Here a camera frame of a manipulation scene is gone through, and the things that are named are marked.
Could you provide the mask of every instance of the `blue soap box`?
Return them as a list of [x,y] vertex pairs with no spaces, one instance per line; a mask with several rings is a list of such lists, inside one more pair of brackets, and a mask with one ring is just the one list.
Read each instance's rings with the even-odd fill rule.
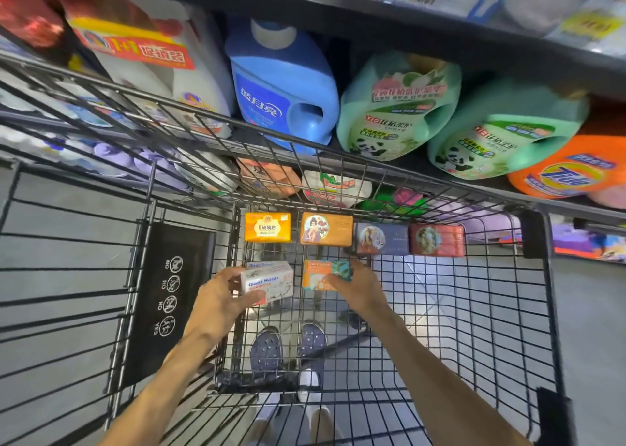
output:
[[409,228],[398,224],[355,224],[356,253],[360,255],[408,255]]

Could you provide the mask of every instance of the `yellow price label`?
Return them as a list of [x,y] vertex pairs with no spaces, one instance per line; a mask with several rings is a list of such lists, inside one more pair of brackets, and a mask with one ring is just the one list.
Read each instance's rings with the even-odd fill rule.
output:
[[561,31],[576,36],[602,40],[616,31],[623,21],[615,16],[600,13],[576,13],[561,23]]

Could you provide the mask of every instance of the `white goat soap box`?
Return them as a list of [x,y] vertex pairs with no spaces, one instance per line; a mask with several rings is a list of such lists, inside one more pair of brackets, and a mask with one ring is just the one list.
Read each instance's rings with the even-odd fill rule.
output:
[[265,299],[255,306],[293,296],[293,268],[286,261],[275,261],[269,266],[249,268],[241,274],[244,292],[263,290]]

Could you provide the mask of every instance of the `shopping cart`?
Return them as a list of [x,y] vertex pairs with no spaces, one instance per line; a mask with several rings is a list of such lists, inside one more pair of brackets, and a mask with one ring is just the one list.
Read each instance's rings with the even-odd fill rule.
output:
[[[298,243],[304,211],[350,214],[355,221],[471,221],[478,226],[466,230],[462,258],[369,256],[363,261],[378,274],[389,304],[407,328],[515,428],[539,444],[573,443],[545,214],[468,191],[462,184],[442,183],[45,62],[0,53],[0,68],[20,78],[25,88],[72,102],[108,124],[105,129],[90,126],[23,88],[0,82],[2,91],[48,114],[0,112],[1,124],[15,132],[8,134],[60,148],[69,145],[58,135],[104,141],[140,160],[140,147],[170,160],[171,148],[182,148],[195,162],[179,164],[196,176],[189,189],[176,189],[159,181],[161,168],[155,165],[145,175],[74,149],[128,173],[105,177],[45,152],[25,150],[20,138],[2,141],[2,446],[96,442],[180,338],[200,283],[225,266],[253,260],[288,261],[295,269],[293,298],[248,309],[239,317],[201,365],[164,444],[239,443],[255,417],[259,394],[266,392],[281,394],[272,441],[310,443],[297,395],[298,374],[319,359],[325,371],[322,403],[340,432],[335,443],[428,444],[407,389],[367,324],[338,293],[301,289],[304,260],[349,256],[344,249]],[[75,97],[56,84],[60,79],[82,86],[97,100]],[[158,105],[167,120],[150,117],[142,110],[143,100]],[[206,128],[205,134],[176,124],[176,114],[183,110]],[[132,127],[111,117],[112,112],[124,115]],[[209,120],[203,118],[229,124],[231,140],[213,138]],[[315,156],[296,154],[294,143],[314,148]],[[294,184],[287,174],[276,182],[262,173],[229,172],[203,156],[206,150],[273,163],[284,171],[369,181],[372,194],[358,202],[367,199],[371,205],[335,207],[324,190],[310,201],[304,195],[310,185],[305,177]],[[200,171],[202,165],[239,188],[221,195],[206,190],[219,181]],[[188,182],[177,172],[162,173]],[[376,205],[377,194],[388,187],[424,194],[425,204],[419,213],[402,204]],[[295,194],[284,197],[285,192]],[[245,242],[246,211],[290,212],[293,242]],[[515,243],[501,245],[485,225],[485,214],[510,221]],[[523,247],[517,243],[520,235]],[[327,346],[301,360],[298,347],[308,321],[324,330]],[[252,369],[251,349],[257,333],[267,328],[279,333],[283,359],[276,371],[259,376]]]

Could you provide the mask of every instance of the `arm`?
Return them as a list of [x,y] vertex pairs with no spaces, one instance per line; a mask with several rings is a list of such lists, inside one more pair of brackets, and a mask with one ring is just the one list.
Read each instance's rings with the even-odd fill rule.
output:
[[156,377],[117,418],[101,446],[158,445],[189,382],[213,347],[231,330],[237,316],[263,299],[262,291],[233,298],[228,282],[244,268],[226,268],[204,284],[183,337],[165,358]]
[[366,320],[387,349],[435,446],[531,446],[489,403],[424,347],[396,315],[376,274],[351,261],[351,282],[327,281]]

